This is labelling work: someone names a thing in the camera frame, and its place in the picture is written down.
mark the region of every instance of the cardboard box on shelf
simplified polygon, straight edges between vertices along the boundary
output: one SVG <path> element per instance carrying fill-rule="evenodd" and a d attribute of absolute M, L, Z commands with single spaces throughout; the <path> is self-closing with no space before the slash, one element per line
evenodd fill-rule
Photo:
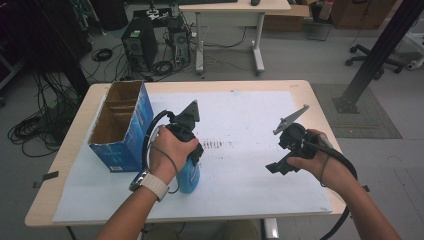
<path fill-rule="evenodd" d="M 305 17 L 309 17 L 309 7 L 290 5 L 291 9 L 283 13 L 266 13 L 264 31 L 299 32 L 302 30 Z"/>
<path fill-rule="evenodd" d="M 335 0 L 331 9 L 338 29 L 378 29 L 397 0 Z"/>
<path fill-rule="evenodd" d="M 138 172 L 153 110 L 142 81 L 112 83 L 88 140 L 111 172 Z"/>

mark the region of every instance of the white watch strap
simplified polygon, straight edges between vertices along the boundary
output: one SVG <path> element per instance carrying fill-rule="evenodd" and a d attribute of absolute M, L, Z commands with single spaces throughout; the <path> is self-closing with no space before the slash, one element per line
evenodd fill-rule
<path fill-rule="evenodd" d="M 148 173 L 143 180 L 141 181 L 141 185 L 150 189 L 153 193 L 158 196 L 158 201 L 160 202 L 165 194 L 168 192 L 169 187 L 155 175 Z"/>

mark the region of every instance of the person's right hand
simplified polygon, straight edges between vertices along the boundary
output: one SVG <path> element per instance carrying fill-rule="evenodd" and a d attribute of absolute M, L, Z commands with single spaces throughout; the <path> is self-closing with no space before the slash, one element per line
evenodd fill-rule
<path fill-rule="evenodd" d="M 151 173 L 169 184 L 177 174 L 176 170 L 180 171 L 183 168 L 187 156 L 196 149 L 198 143 L 197 138 L 189 142 L 181 142 L 166 127 L 159 126 L 158 135 L 150 149 Z"/>
<path fill-rule="evenodd" d="M 314 129 L 309 131 L 326 137 L 323 132 Z M 287 163 L 312 173 L 322 184 L 341 195 L 344 191 L 348 191 L 351 184 L 357 183 L 357 181 L 342 163 L 333 157 L 328 157 L 327 153 L 317 151 L 313 159 L 290 157 L 287 159 Z"/>

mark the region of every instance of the blue box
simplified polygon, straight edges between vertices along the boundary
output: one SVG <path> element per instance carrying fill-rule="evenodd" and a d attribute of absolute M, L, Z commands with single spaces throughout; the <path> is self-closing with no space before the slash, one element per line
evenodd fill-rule
<path fill-rule="evenodd" d="M 139 172 L 142 146 L 153 119 L 142 81 L 112 83 L 88 144 L 111 172 Z"/>

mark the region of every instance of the desk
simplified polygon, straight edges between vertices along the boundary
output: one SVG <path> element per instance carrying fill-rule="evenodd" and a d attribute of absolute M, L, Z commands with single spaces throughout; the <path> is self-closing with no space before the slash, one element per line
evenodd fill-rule
<path fill-rule="evenodd" d="M 93 118 L 96 115 L 98 106 L 103 96 L 109 89 L 110 84 L 95 84 L 82 103 L 80 110 L 55 158 L 49 172 L 59 171 L 59 176 L 47 180 L 41 186 L 34 203 L 32 204 L 25 223 L 32 227 L 41 226 L 65 226 L 65 225 L 94 225 L 103 224 L 98 222 L 73 222 L 58 223 L 53 222 L 58 203 L 60 201 L 64 185 L 70 169 L 78 155 L 81 143 L 86 136 Z M 339 145 L 325 119 L 319 103 L 306 81 L 221 81 L 221 82 L 163 82 L 147 83 L 146 88 L 149 93 L 174 93 L 174 92 L 211 92 L 230 91 L 238 89 L 240 91 L 288 91 L 292 94 L 297 108 L 303 104 L 310 105 L 310 109 L 302 116 L 302 123 L 308 128 L 320 129 L 327 133 L 334 148 L 339 149 Z M 341 214 L 344 210 L 344 203 L 337 194 L 328 190 L 333 211 L 328 214 Z"/>
<path fill-rule="evenodd" d="M 203 73 L 203 41 L 201 39 L 201 24 L 208 26 L 256 26 L 256 39 L 252 41 L 255 56 L 256 71 L 265 71 L 259 43 L 265 12 L 282 12 L 290 10 L 287 0 L 262 0 L 259 5 L 251 6 L 250 0 L 238 0 L 235 3 L 200 4 L 179 6 L 181 12 L 196 13 L 197 52 L 196 71 Z"/>

